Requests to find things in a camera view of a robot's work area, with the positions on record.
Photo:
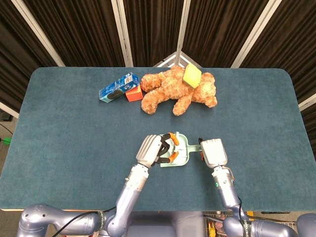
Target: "blue felt surface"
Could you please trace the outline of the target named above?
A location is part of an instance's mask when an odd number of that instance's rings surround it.
[[[193,103],[172,114],[174,101],[144,113],[122,96],[98,91],[128,72],[164,68],[40,68],[30,80],[0,178],[0,208],[44,202],[62,209],[115,205],[148,134],[180,131],[189,144],[221,138],[246,210],[316,209],[316,164],[289,75],[280,69],[202,69],[216,78],[218,105]],[[211,169],[156,165],[136,210],[222,209]]]

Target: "oreo box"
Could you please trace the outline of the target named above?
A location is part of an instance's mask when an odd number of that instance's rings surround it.
[[[101,89],[99,91],[99,99],[108,103],[138,85],[138,76],[133,73],[128,73],[112,84]]]

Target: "teddy bear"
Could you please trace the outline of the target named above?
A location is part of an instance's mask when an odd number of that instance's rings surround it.
[[[184,68],[175,65],[166,72],[144,75],[140,85],[147,94],[142,100],[142,110],[151,115],[159,103],[169,99],[178,100],[173,107],[176,116],[182,115],[191,102],[204,103],[210,108],[216,106],[214,76],[203,73],[200,84],[194,89],[182,80],[184,72]]]

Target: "robotic hand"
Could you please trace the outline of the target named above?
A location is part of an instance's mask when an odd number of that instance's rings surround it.
[[[44,237],[48,224],[54,225],[57,230],[64,227],[61,235],[88,236],[99,231],[99,237],[121,237],[126,231],[127,219],[149,176],[148,169],[156,163],[170,162],[173,159],[172,156],[160,157],[168,151],[169,145],[166,140],[170,138],[178,144],[172,133],[164,136],[149,135],[145,138],[136,155],[137,164],[132,167],[125,179],[125,185],[117,199],[116,212],[79,213],[62,211],[46,204],[31,205],[22,212],[17,237]]]
[[[233,216],[223,221],[223,229],[232,237],[297,237],[296,232],[282,224],[270,221],[249,221],[241,208],[240,199],[234,187],[232,171],[225,167],[227,156],[221,139],[203,141],[199,139],[204,161],[214,172],[215,186],[223,206],[233,211]]]

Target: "yellow sponge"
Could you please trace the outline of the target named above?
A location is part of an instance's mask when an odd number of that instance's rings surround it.
[[[184,72],[183,80],[193,88],[197,88],[201,81],[201,75],[202,72],[192,63],[189,63]]]

